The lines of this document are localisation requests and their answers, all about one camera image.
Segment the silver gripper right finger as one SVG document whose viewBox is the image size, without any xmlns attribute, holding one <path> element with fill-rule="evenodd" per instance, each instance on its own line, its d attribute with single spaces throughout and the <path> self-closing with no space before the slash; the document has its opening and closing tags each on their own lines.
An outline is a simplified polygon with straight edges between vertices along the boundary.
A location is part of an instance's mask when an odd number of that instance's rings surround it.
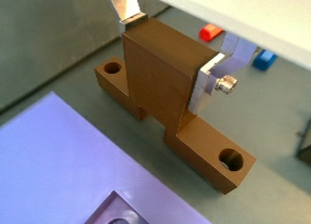
<svg viewBox="0 0 311 224">
<path fill-rule="evenodd" d="M 188 110 L 196 114 L 203 107 L 204 96 L 213 90 L 229 94 L 236 86 L 231 74 L 243 68 L 252 58 L 256 45 L 244 38 L 227 33 L 223 39 L 221 52 L 199 68 L 196 82 L 188 103 Z"/>
</svg>

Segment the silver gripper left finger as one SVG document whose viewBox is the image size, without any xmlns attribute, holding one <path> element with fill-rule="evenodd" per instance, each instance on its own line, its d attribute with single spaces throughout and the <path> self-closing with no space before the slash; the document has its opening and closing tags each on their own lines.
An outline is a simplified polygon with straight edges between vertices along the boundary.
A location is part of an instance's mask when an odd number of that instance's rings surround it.
<svg viewBox="0 0 311 224">
<path fill-rule="evenodd" d="M 141 11 L 137 0 L 109 0 L 115 9 L 120 33 L 148 18 Z"/>
</svg>

